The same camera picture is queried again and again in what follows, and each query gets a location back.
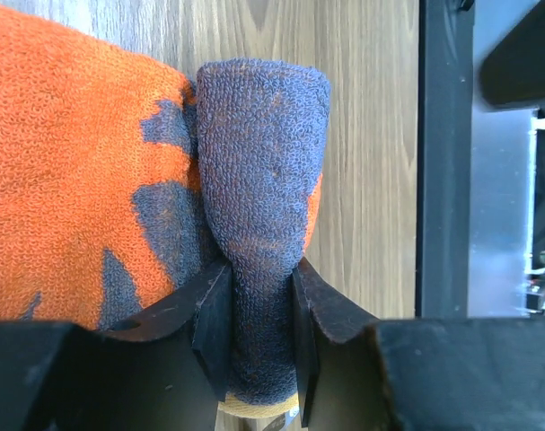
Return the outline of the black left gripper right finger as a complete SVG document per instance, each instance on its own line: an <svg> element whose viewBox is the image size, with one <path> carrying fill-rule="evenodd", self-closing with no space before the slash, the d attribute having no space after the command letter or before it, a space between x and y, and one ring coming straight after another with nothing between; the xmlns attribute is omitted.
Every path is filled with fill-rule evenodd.
<svg viewBox="0 0 545 431"><path fill-rule="evenodd" d="M545 318L380 320L307 260L291 287L303 427L545 430Z"/></svg>

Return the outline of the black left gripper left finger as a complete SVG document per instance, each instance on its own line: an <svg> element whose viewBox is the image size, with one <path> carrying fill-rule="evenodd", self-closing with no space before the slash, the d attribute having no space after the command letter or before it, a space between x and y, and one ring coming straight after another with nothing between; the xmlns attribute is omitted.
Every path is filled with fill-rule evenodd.
<svg viewBox="0 0 545 431"><path fill-rule="evenodd" d="M232 269L107 331L0 321L0 430L211 430L227 391Z"/></svg>

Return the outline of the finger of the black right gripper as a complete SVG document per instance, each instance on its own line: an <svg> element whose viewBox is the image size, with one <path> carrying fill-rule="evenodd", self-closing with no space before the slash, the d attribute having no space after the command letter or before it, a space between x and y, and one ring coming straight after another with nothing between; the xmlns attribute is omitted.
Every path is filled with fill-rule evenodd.
<svg viewBox="0 0 545 431"><path fill-rule="evenodd" d="M484 57L478 84L491 108L545 107L545 0Z"/></svg>

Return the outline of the orange towel with blue spots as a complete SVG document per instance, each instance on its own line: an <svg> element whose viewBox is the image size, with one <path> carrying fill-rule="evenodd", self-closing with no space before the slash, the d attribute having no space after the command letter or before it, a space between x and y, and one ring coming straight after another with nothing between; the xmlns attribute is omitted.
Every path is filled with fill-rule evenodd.
<svg viewBox="0 0 545 431"><path fill-rule="evenodd" d="M282 61L195 79L0 4L0 320L107 330L233 265L222 409L297 404L288 278L312 237L330 84Z"/></svg>

